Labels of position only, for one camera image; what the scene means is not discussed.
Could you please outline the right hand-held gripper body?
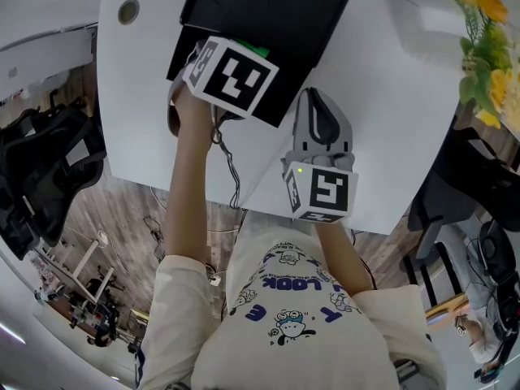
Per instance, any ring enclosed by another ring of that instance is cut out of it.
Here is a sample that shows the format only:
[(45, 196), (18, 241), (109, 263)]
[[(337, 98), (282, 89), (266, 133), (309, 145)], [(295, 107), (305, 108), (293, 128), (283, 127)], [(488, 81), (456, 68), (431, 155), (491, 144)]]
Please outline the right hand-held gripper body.
[(353, 213), (358, 186), (353, 154), (291, 150), (281, 163), (292, 219), (335, 223)]

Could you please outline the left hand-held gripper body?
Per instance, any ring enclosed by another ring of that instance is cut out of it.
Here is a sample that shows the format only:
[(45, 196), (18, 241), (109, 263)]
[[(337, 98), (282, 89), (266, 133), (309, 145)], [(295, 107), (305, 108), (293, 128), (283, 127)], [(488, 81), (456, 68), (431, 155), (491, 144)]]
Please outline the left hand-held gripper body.
[(174, 95), (183, 86), (193, 96), (223, 111), (221, 120), (254, 117), (273, 128), (279, 127), (277, 110), (261, 110), (279, 70), (274, 63), (232, 39), (181, 35), (167, 72), (170, 133), (177, 136), (180, 130)]

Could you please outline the person's left forearm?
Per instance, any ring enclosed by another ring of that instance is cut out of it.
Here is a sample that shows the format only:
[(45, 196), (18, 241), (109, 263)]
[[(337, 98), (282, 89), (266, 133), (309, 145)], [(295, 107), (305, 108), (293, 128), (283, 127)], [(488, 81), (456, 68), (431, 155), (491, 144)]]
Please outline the person's left forearm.
[(173, 96), (180, 119), (175, 162), (164, 228), (168, 255), (206, 262), (206, 160), (212, 145), (209, 103), (194, 97), (187, 86)]

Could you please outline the white cabinet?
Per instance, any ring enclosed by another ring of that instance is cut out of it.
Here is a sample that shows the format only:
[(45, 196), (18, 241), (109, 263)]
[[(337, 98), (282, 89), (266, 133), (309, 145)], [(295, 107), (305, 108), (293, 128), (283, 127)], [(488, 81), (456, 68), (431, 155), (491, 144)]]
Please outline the white cabinet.
[(93, 61), (94, 24), (40, 34), (0, 49), (0, 101)]

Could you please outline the person's cream printed t-shirt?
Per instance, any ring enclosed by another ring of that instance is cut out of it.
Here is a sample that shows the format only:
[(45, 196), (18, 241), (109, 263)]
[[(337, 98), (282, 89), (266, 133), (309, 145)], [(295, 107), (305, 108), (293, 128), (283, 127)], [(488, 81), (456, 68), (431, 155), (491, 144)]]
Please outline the person's cream printed t-shirt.
[(213, 322), (205, 267), (180, 255), (159, 265), (138, 390), (445, 390), (417, 287), (349, 295), (307, 224), (251, 214), (227, 269), (228, 313)]

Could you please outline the person's right forearm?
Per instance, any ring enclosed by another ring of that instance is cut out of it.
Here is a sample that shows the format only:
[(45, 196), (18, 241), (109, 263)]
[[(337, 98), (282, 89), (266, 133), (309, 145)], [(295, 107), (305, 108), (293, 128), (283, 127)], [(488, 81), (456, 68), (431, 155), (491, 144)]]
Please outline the person's right forearm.
[(314, 225), (330, 274), (351, 296), (373, 289), (371, 278), (340, 223)]

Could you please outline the black mesh office chair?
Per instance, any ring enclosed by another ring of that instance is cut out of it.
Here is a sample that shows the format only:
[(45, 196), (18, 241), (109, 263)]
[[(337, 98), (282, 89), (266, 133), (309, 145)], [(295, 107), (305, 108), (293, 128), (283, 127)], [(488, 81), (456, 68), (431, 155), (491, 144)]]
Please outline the black mesh office chair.
[(441, 227), (467, 220), (477, 205), (505, 230), (520, 232), (520, 175), (474, 128), (450, 129), (411, 203), (408, 229), (422, 235), (403, 257), (401, 270), (413, 270), (432, 250)]
[(58, 244), (76, 194), (102, 176), (102, 128), (85, 106), (27, 109), (0, 128), (0, 238), (19, 260)]

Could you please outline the green white carton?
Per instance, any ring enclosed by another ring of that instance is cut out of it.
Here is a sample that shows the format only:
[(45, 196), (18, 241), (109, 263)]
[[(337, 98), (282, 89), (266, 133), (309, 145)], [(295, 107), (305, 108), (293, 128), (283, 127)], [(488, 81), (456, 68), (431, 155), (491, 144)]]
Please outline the green white carton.
[(270, 51), (259, 45), (253, 45), (245, 40), (233, 38), (233, 48), (238, 51), (239, 54), (244, 55), (249, 59), (267, 59)]

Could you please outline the yellow flower bouquet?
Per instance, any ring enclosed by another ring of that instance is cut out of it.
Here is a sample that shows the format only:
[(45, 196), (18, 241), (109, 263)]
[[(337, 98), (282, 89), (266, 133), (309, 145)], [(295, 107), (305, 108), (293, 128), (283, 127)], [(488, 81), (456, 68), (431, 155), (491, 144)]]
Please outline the yellow flower bouquet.
[(520, 134), (520, 41), (504, 30), (509, 10), (501, 0), (453, 0), (464, 16), (460, 39), (459, 102), (473, 104), (485, 125)]

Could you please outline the black box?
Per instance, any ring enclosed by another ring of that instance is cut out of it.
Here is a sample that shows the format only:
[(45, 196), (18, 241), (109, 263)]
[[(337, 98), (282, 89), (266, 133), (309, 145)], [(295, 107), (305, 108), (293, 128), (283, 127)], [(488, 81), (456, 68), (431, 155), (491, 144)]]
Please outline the black box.
[(196, 43), (210, 36), (263, 48), (267, 61), (279, 70), (253, 117), (278, 127), (318, 65), (348, 1), (185, 0), (167, 79), (174, 80)]

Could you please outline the grey round desk grommet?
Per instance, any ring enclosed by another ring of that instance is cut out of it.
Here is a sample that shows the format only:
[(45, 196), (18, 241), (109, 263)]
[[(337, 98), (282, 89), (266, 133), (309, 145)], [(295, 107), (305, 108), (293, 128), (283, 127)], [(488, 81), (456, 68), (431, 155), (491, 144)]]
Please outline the grey round desk grommet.
[(137, 0), (125, 0), (118, 9), (117, 18), (123, 26), (135, 21), (140, 11), (140, 3)]

